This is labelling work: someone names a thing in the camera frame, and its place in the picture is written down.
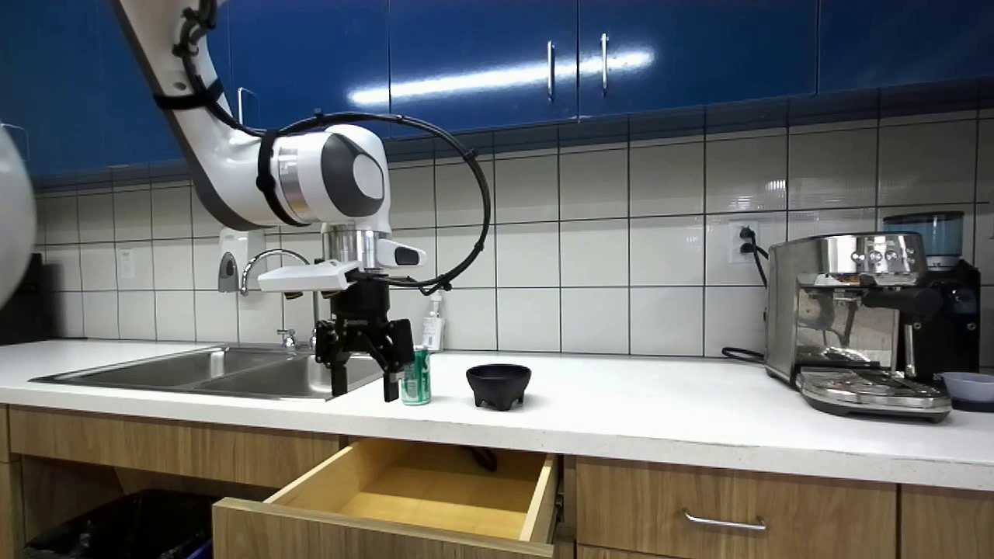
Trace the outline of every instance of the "white wall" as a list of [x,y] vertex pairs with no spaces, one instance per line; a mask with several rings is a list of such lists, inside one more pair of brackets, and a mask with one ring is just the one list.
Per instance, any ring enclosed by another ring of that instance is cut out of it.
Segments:
[[[738,228],[772,245],[959,209],[994,368],[994,113],[514,152],[484,168],[495,228],[448,297],[448,349],[759,349],[763,290],[737,253]],[[418,276],[452,266],[478,224],[470,173],[439,159],[398,166],[391,181],[394,232],[431,253]],[[216,224],[190,184],[46,194],[40,216],[66,337],[272,343],[279,327],[311,329],[311,303],[215,291]],[[313,232],[267,232],[267,245],[315,254]],[[398,291],[394,310],[415,321],[425,303]]]

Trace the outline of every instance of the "sink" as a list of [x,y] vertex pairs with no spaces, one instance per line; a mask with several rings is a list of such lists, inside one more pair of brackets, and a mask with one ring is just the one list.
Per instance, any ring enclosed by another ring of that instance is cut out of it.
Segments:
[[[311,350],[244,346],[223,350],[223,372],[216,369],[216,359],[205,350],[113,369],[54,372],[30,382],[226,398],[330,398],[332,390],[323,368],[306,368],[306,359]],[[371,362],[348,364],[348,393],[375,378],[378,368]]]

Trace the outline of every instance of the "stainless steel appliance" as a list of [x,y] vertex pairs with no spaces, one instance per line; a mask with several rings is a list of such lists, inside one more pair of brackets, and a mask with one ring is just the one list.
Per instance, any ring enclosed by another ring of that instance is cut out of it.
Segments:
[[933,315],[920,232],[811,238],[771,253],[766,372],[833,413],[941,419],[912,378],[912,327]]

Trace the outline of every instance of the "green bottle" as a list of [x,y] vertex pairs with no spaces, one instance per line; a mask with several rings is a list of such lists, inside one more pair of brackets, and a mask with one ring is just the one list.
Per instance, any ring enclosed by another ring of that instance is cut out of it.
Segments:
[[405,406],[431,404],[429,349],[414,349],[414,362],[403,368],[401,398]]

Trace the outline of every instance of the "kitchen counter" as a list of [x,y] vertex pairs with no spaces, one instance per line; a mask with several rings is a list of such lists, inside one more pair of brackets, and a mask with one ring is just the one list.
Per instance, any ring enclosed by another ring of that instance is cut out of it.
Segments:
[[[378,382],[334,402],[205,398],[30,382],[34,375],[190,350],[205,350],[205,346],[6,346],[0,349],[0,404],[994,492],[994,413],[954,409],[943,423],[829,418],[811,409],[756,364],[435,353],[435,404],[429,406],[381,404]],[[471,406],[464,369],[495,362],[530,368],[522,409]]]

